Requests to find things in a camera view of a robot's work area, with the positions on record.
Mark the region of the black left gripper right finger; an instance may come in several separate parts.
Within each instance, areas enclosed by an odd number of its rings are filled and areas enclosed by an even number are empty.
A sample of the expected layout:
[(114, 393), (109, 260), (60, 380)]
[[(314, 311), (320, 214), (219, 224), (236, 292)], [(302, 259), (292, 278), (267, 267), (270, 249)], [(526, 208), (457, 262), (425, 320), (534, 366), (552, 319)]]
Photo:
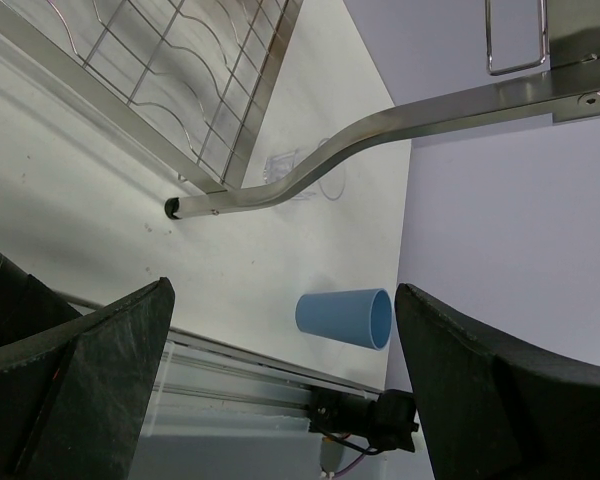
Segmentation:
[(600, 366), (542, 349), (409, 284), (399, 338), (438, 479), (600, 479)]

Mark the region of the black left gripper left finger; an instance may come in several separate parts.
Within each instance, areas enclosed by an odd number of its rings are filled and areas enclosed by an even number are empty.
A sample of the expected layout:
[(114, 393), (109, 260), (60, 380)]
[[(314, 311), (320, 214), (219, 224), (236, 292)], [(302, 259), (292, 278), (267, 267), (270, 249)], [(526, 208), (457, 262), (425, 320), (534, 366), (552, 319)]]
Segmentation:
[(0, 479), (125, 479), (167, 339), (162, 277), (0, 347)]

